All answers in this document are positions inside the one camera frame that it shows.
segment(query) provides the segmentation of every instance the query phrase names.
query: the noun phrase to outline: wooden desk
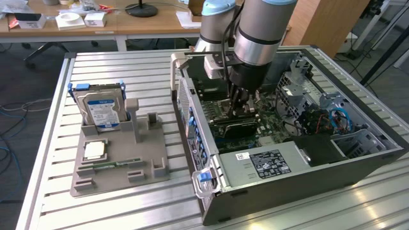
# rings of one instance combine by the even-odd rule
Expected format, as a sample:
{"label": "wooden desk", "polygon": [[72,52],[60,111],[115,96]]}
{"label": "wooden desk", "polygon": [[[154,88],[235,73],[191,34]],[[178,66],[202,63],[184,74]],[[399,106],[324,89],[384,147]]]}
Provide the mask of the wooden desk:
{"label": "wooden desk", "polygon": [[[98,2],[115,8],[124,8],[138,1],[99,0]],[[178,0],[152,0],[151,2],[187,6]],[[68,9],[64,5],[47,6],[42,0],[31,0],[30,7],[46,16],[56,16],[58,10]],[[184,29],[179,23],[176,11],[184,11],[184,9],[160,4],[156,7],[159,14],[155,17],[136,18],[126,11],[118,11],[107,15],[106,27],[86,27],[66,31],[59,31],[56,21],[47,21],[44,29],[20,29],[20,27],[8,29],[8,22],[15,18],[14,15],[8,15],[0,20],[0,43],[116,40],[119,51],[127,51],[127,39],[199,37],[200,29]]]}

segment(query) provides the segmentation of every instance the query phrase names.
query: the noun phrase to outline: wooden cabinet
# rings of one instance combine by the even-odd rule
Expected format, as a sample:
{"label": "wooden cabinet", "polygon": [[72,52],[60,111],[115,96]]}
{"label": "wooden cabinet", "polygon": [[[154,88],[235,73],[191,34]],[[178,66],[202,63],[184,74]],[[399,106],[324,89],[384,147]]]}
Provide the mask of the wooden cabinet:
{"label": "wooden cabinet", "polygon": [[369,0],[299,0],[284,46],[318,45],[334,57]]}

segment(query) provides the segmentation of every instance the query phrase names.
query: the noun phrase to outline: cardboard box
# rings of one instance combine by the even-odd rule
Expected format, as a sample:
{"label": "cardboard box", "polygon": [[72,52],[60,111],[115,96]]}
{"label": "cardboard box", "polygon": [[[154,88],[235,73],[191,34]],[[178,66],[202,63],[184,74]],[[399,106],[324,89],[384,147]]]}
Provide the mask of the cardboard box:
{"label": "cardboard box", "polygon": [[86,25],[92,27],[104,27],[107,23],[107,17],[104,13],[90,13],[86,16]]}
{"label": "cardboard box", "polygon": [[40,13],[15,13],[16,20],[22,29],[43,29],[46,25],[46,16]]}
{"label": "cardboard box", "polygon": [[204,1],[206,0],[191,0],[188,4],[191,19],[195,23],[200,23],[203,21]]}

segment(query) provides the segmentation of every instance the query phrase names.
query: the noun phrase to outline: power supply label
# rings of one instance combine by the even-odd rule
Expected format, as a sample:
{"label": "power supply label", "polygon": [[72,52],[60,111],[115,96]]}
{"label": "power supply label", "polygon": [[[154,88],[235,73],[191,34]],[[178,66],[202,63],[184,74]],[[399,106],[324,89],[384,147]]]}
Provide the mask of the power supply label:
{"label": "power supply label", "polygon": [[112,128],[120,124],[114,100],[90,101],[88,108],[98,127]]}
{"label": "power supply label", "polygon": [[251,155],[262,179],[291,173],[291,169],[279,150]]}

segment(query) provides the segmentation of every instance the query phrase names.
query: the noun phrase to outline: blue hard drive label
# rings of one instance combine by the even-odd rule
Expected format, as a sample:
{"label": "blue hard drive label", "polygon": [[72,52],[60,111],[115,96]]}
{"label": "blue hard drive label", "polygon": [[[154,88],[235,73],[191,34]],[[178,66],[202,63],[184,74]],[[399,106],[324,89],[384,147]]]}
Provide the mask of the blue hard drive label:
{"label": "blue hard drive label", "polygon": [[90,112],[99,128],[119,126],[120,118],[115,110],[115,100],[88,101]]}

